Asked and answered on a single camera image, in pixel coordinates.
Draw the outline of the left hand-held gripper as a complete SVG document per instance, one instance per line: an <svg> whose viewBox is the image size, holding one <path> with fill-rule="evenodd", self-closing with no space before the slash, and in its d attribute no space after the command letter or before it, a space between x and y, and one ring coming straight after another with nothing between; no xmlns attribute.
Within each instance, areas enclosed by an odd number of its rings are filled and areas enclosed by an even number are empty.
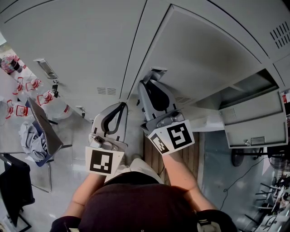
<svg viewBox="0 0 290 232"><path fill-rule="evenodd" d="M150 79L147 83L138 83L138 95L144 108L147 121L157 118L158 112L158 88L157 82ZM109 124L116 116L115 126L109 128ZM96 134L89 135L89 146L85 148L86 171L99 175L114 175L128 147L125 141L128 106L125 102L111 105L105 113L105 134L102 137Z"/></svg>

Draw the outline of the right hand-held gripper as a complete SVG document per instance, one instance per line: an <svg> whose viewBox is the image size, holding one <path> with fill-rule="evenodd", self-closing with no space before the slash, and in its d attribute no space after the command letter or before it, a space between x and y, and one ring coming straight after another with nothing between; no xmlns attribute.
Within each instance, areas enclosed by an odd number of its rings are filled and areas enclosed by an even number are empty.
<svg viewBox="0 0 290 232"><path fill-rule="evenodd" d="M195 143L189 120L175 110L173 94L160 82L147 82L147 116L159 116L141 125L161 155L171 154Z"/></svg>

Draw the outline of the grey metal locker cabinet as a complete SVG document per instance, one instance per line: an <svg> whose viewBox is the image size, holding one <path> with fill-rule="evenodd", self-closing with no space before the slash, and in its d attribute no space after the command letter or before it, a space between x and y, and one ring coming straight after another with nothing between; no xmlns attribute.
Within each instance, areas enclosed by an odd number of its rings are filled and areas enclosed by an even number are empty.
<svg viewBox="0 0 290 232"><path fill-rule="evenodd" d="M279 87L290 82L282 74L290 58L283 0L0 0L0 33L37 77L58 80L65 102L89 119L135 96L140 81L160 82L163 70L137 76L173 5L229 33ZM198 102L174 100L176 109Z"/></svg>

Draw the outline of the person's right forearm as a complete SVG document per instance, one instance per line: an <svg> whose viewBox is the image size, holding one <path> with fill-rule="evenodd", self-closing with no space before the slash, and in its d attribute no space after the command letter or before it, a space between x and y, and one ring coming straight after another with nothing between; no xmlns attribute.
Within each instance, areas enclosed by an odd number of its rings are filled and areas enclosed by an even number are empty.
<svg viewBox="0 0 290 232"><path fill-rule="evenodd" d="M178 152L164 155L163 162L173 187L193 195L201 193L196 178Z"/></svg>

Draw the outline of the person's beige trousers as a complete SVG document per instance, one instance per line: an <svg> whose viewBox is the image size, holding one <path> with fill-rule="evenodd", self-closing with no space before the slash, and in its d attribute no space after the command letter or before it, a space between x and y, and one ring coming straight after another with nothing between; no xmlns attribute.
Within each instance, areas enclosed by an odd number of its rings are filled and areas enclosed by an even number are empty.
<svg viewBox="0 0 290 232"><path fill-rule="evenodd" d="M164 181L159 177L159 175L141 158L135 158L129 166L125 164L120 164L113 175L108 175L106 177L105 183L108 183L109 180L117 177L120 174L131 174L132 172L146 174L154 178L158 183L164 184Z"/></svg>

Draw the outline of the clear plastic bottle pack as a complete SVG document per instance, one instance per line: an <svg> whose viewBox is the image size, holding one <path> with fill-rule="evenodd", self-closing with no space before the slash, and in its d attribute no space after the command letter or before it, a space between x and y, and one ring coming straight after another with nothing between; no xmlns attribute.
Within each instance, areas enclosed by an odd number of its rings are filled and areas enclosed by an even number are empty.
<svg viewBox="0 0 290 232"><path fill-rule="evenodd" d="M73 109L63 101L50 101L43 104L42 108L50 120L66 119L73 113Z"/></svg>

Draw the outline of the black key fob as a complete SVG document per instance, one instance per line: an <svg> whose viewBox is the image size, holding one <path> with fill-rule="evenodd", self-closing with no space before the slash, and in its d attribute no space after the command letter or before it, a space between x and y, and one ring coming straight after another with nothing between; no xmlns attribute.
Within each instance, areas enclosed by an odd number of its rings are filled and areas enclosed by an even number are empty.
<svg viewBox="0 0 290 232"><path fill-rule="evenodd" d="M53 80L53 85L52 85L51 92L53 93L53 96L55 98L58 98L58 84L59 84L58 80Z"/></svg>

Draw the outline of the black standing fan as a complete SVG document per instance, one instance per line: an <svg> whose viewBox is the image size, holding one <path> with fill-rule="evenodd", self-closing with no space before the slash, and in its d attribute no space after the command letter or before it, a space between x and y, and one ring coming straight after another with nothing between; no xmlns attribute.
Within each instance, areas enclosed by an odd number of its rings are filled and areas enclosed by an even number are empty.
<svg viewBox="0 0 290 232"><path fill-rule="evenodd" d="M253 149L232 149L231 159L232 164L238 167L246 156L252 156L253 160L257 160L264 155L269 159L270 165L274 169L290 172L290 147L287 145Z"/></svg>

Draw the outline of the person's dark shirt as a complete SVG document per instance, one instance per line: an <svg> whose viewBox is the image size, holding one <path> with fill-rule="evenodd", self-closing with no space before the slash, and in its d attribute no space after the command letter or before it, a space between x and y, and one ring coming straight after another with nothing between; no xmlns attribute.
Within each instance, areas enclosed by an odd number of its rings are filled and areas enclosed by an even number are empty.
<svg viewBox="0 0 290 232"><path fill-rule="evenodd" d="M237 232L226 213L195 210L181 189L137 172L109 180L79 208L56 219L50 232Z"/></svg>

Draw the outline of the grey crumpled cloth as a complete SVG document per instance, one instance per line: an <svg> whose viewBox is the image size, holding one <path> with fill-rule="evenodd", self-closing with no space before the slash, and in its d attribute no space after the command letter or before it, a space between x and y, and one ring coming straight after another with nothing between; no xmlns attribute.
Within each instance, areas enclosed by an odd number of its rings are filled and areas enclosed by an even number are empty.
<svg viewBox="0 0 290 232"><path fill-rule="evenodd" d="M47 155L47 142L44 134L39 135L36 127L30 122L24 122L19 130L20 143L23 151L34 161L44 160Z"/></svg>

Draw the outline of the cluster of red label bottles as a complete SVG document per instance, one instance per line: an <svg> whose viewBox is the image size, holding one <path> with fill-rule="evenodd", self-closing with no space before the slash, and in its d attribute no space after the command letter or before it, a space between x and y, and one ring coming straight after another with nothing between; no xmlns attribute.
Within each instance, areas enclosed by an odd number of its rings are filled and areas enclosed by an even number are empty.
<svg viewBox="0 0 290 232"><path fill-rule="evenodd" d="M7 100L5 119L28 120L33 117L27 99L30 97L40 106L37 98L41 97L45 90L43 82L36 76L18 77L16 87L12 91L12 96L16 97L16 100L11 98Z"/></svg>

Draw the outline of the pink candy jar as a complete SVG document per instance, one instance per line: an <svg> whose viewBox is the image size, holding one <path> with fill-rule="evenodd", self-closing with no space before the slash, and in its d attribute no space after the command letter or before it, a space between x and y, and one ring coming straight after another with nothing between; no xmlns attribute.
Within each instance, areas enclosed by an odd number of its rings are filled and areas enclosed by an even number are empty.
<svg viewBox="0 0 290 232"><path fill-rule="evenodd" d="M23 66L19 63L20 58L14 54L5 55L0 62L1 68L8 74L12 74L14 71L21 73Z"/></svg>

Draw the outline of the black draped garment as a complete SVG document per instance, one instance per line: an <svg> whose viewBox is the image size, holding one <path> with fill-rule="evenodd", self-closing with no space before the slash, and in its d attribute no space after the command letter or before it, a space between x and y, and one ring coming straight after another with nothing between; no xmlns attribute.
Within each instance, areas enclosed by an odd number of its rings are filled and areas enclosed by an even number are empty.
<svg viewBox="0 0 290 232"><path fill-rule="evenodd" d="M0 174L0 194L13 226L17 226L24 206L35 202L30 178L30 166L11 156L0 155L5 170Z"/></svg>

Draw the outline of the black metal frame desk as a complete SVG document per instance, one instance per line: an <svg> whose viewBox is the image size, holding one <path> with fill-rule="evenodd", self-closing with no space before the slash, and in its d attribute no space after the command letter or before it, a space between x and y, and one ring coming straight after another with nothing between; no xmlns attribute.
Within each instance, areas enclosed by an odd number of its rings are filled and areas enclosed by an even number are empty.
<svg viewBox="0 0 290 232"><path fill-rule="evenodd" d="M261 190L256 195L261 196L257 201L262 205L257 207L260 217L246 218L254 223L249 232L290 232L290 194L285 186L273 186L261 183L267 191Z"/></svg>

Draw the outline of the black metal chair frame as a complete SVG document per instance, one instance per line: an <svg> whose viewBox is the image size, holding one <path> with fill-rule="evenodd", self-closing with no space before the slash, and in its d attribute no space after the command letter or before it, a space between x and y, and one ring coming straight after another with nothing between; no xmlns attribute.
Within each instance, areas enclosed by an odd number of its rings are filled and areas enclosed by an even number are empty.
<svg viewBox="0 0 290 232"><path fill-rule="evenodd" d="M12 220L8 215L3 218L3 225L7 232L27 232L32 228L21 214L18 215L16 226L12 223Z"/></svg>

